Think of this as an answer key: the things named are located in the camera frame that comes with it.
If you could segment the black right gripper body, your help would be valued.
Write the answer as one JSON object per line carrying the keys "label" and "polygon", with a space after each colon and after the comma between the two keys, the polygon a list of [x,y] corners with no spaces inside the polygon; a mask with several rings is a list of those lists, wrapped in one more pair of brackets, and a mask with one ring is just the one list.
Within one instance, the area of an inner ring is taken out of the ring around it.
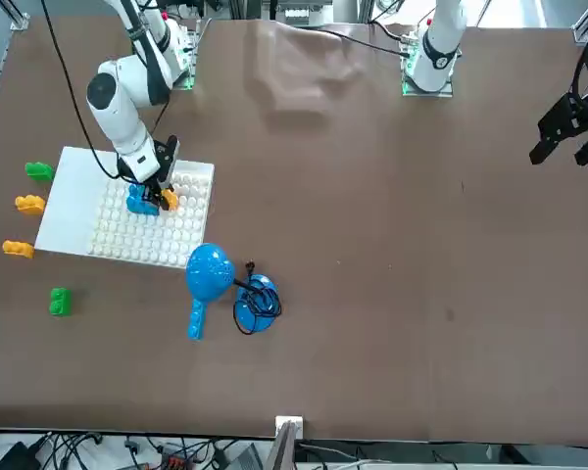
{"label": "black right gripper body", "polygon": [[155,140],[154,144],[155,155],[160,165],[155,173],[156,181],[160,187],[169,187],[180,146],[179,140],[175,135],[171,135],[166,142]]}

